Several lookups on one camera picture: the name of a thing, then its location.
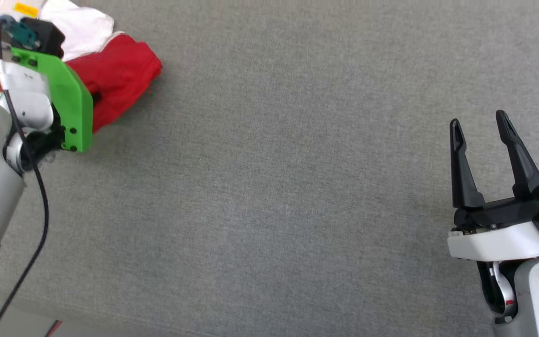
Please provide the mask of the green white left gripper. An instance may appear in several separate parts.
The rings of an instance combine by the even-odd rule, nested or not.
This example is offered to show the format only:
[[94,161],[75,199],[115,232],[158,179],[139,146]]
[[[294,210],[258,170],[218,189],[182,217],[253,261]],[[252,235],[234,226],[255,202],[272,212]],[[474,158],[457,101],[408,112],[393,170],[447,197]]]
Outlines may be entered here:
[[23,129],[51,132],[62,127],[61,147],[85,152],[92,143],[94,103],[91,93],[62,59],[12,48],[16,60],[0,59],[0,105],[15,111]]

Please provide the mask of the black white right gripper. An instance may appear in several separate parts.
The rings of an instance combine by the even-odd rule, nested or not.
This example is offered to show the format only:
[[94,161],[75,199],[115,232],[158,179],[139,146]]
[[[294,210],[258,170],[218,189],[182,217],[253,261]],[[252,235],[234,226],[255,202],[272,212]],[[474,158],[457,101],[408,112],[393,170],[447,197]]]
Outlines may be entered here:
[[[527,199],[539,186],[539,169],[533,162],[509,116],[495,113],[501,141],[506,145],[515,179],[515,197]],[[477,262],[503,262],[539,256],[539,230],[533,219],[539,202],[507,198],[485,204],[477,190],[466,157],[466,138],[458,119],[450,123],[452,205],[454,228],[447,245],[453,258]]]

